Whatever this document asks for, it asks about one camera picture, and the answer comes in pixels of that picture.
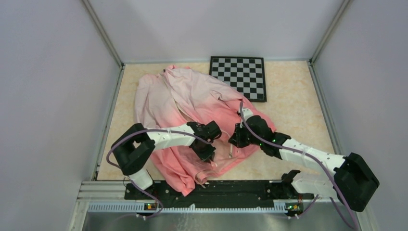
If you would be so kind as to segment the pink zip-up jacket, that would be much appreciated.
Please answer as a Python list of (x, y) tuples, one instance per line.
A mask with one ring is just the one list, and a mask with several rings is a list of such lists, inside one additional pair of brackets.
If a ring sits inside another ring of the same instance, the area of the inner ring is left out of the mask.
[(150, 159), (166, 182), (187, 196), (196, 184), (219, 177), (259, 150), (249, 145), (239, 149), (228, 142), (240, 122), (240, 105), (262, 117), (272, 131), (272, 120), (226, 83), (190, 68), (167, 67), (157, 75), (139, 79), (134, 100), (134, 122), (147, 128), (169, 128), (189, 121), (215, 121), (222, 135), (214, 141), (213, 160), (205, 162), (189, 147), (177, 146), (153, 152)]

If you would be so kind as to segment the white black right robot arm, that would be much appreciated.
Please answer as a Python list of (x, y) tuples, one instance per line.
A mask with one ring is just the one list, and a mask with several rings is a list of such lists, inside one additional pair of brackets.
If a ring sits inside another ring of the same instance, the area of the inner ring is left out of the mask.
[(363, 157), (331, 154), (307, 146), (289, 135), (274, 132), (260, 116), (237, 123), (229, 143), (238, 148), (258, 146), (268, 156), (293, 162), (315, 171), (298, 169), (283, 174), (282, 192), (288, 198), (311, 193), (337, 198), (356, 212), (362, 212), (380, 182)]

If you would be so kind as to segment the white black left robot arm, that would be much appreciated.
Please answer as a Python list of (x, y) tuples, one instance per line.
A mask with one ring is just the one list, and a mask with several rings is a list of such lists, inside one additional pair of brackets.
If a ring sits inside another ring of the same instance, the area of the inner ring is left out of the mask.
[(171, 128), (146, 128), (137, 123), (113, 143), (106, 159), (109, 160), (110, 155), (113, 155), (117, 168), (136, 185), (136, 193), (148, 199), (154, 193), (154, 186), (144, 166), (154, 151), (186, 146), (201, 160), (207, 161), (216, 150), (212, 143), (221, 134), (215, 121), (208, 124), (187, 122)]

